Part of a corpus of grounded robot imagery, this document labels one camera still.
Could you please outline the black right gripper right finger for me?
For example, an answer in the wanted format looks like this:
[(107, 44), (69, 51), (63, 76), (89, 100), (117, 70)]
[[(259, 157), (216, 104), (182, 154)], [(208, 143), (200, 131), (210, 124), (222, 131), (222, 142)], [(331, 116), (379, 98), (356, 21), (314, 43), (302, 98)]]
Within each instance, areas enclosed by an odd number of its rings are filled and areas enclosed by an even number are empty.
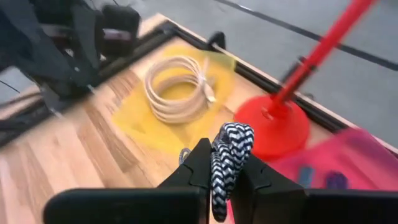
[(249, 159), (231, 196), (236, 223), (300, 223), (304, 188), (256, 156)]

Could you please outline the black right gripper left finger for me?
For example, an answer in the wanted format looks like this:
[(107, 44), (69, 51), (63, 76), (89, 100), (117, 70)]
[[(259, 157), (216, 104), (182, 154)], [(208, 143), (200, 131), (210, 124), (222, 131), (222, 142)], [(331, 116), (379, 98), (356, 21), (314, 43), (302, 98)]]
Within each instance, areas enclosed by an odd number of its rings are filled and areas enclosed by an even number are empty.
[(157, 187), (166, 191), (160, 203), (161, 223), (208, 223), (210, 215), (210, 153), (207, 138)]

